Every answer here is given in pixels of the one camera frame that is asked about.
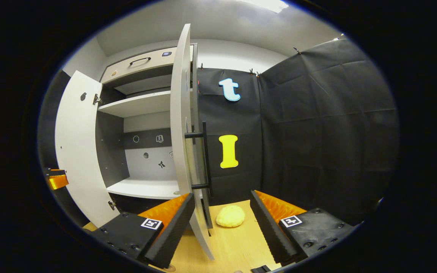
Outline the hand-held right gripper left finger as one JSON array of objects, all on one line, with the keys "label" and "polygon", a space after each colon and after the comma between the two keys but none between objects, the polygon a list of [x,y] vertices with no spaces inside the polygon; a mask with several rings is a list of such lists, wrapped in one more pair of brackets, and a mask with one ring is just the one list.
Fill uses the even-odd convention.
[{"label": "hand-held right gripper left finger", "polygon": [[123,212],[90,236],[130,259],[168,268],[194,211],[194,194],[186,193],[139,214]]}]

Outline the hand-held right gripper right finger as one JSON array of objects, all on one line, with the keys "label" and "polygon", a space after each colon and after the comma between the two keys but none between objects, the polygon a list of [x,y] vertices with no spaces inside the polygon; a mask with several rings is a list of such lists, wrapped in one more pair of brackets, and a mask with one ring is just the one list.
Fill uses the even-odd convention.
[{"label": "hand-held right gripper right finger", "polygon": [[274,261],[282,266],[325,252],[355,230],[324,209],[305,210],[258,190],[250,192],[250,207]]}]

